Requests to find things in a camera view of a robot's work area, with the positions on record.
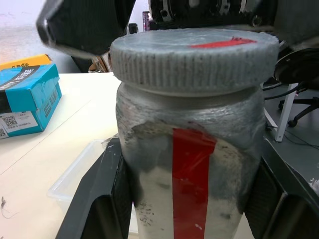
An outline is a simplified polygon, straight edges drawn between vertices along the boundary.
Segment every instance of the plastic container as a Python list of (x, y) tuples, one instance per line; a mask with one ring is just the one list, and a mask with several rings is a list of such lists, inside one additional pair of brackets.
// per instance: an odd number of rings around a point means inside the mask
[[(82, 177), (100, 157), (106, 145), (103, 139), (95, 139), (90, 142), (48, 190), (48, 197), (55, 199), (64, 213), (67, 212)], [(136, 235), (137, 233), (136, 214), (132, 207), (130, 234)]]

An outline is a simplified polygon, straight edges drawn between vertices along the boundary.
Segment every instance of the black chair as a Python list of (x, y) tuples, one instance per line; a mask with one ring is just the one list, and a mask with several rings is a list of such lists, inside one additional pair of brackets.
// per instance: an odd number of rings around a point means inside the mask
[[(275, 77), (284, 84), (299, 83), (295, 88), (298, 93), (307, 89), (319, 90), (319, 48), (303, 49), (285, 56), (276, 65)], [(284, 100), (280, 101), (279, 109), (283, 109), (284, 103)], [(318, 109), (319, 98), (295, 99), (294, 104), (310, 106), (288, 122), (290, 127), (295, 127), (299, 119)]]

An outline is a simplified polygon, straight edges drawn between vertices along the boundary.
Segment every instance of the black cable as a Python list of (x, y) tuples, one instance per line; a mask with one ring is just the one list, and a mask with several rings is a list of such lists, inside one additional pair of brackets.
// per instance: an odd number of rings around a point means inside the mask
[(308, 145), (308, 146), (310, 146), (310, 147), (313, 147), (313, 148), (315, 148), (315, 149), (318, 149), (318, 150), (319, 150), (319, 145), (310, 144), (310, 143), (308, 143), (308, 142), (304, 141), (302, 138), (298, 137), (297, 135), (295, 135), (295, 134), (291, 133), (291, 132), (290, 132), (290, 131), (288, 131), (288, 130), (285, 130), (285, 132), (287, 132), (287, 133), (291, 134), (292, 136), (296, 137), (296, 138), (297, 138), (297, 139), (299, 139), (300, 141), (304, 142), (304, 144), (303, 144), (303, 143), (297, 143), (297, 142), (294, 142), (294, 141), (292, 141), (291, 139), (289, 139), (289, 138), (285, 135), (286, 139), (288, 139), (290, 142), (292, 142), (292, 143), (294, 143), (294, 144), (299, 144), (299, 145)]
[(283, 84), (284, 84), (284, 83), (277, 83), (277, 84), (274, 84), (274, 85), (272, 85), (272, 86), (264, 87), (264, 88), (263, 88), (263, 91), (272, 90), (272, 89), (274, 89), (274, 88), (277, 88), (277, 87), (279, 87), (279, 86), (282, 86)]
[[(266, 127), (267, 127), (267, 128), (277, 128), (277, 127), (274, 127), (274, 126), (272, 126), (272, 125), (268, 125), (267, 123), (266, 123)], [(319, 145), (310, 144), (310, 143), (308, 143), (307, 141), (304, 141), (302, 138), (298, 137), (297, 135), (291, 133), (291, 132), (288, 131), (288, 130), (285, 130), (285, 132), (290, 133), (292, 136), (294, 136), (294, 137), (296, 137), (297, 139), (299, 139), (300, 141), (304, 142), (304, 143), (295, 142), (295, 141), (291, 140), (286, 134), (284, 134), (284, 137), (285, 137), (288, 141), (290, 141), (291, 143), (296, 144), (296, 145), (309, 146), (309, 147), (312, 147), (312, 148), (314, 148), (314, 149), (319, 150)]]
[(301, 92), (304, 92), (306, 90), (308, 90), (308, 88), (303, 88), (303, 89), (297, 90), (296, 94), (300, 94)]
[(297, 85), (296, 87), (294, 87), (293, 89), (281, 94), (281, 95), (277, 95), (277, 96), (271, 96), (271, 97), (266, 97), (265, 100), (272, 100), (272, 99), (276, 99), (276, 98), (280, 98), (280, 97), (283, 97), (283, 96), (286, 96), (286, 95), (289, 95), (291, 94), (292, 92), (295, 92), (296, 90), (298, 90), (299, 88), (301, 88), (304, 84), (303, 83), (300, 83), (299, 85)]

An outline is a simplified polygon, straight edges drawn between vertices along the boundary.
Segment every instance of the gray lid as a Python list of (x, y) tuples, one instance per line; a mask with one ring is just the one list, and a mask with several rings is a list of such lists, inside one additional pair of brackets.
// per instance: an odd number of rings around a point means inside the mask
[(177, 29), (118, 38), (111, 57), (114, 75), (132, 86), (164, 95), (209, 96), (266, 81), (278, 49), (277, 38), (266, 33)]

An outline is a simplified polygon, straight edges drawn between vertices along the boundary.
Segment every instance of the barcode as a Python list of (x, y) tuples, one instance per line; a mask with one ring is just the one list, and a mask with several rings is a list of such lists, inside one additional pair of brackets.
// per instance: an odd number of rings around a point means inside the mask
[(2, 117), (3, 121), (5, 122), (8, 128), (15, 128), (18, 127), (18, 123), (15, 120), (14, 116)]
[(51, 105), (54, 104), (55, 100), (56, 100), (56, 97), (57, 97), (57, 91), (54, 91), (52, 96), (50, 97), (50, 103)]
[(0, 128), (0, 137), (6, 136), (6, 133), (3, 128)]
[(44, 107), (44, 113), (45, 113), (45, 117), (47, 118), (48, 115), (50, 114), (51, 112), (51, 105), (49, 104), (49, 102), (46, 104), (46, 106)]

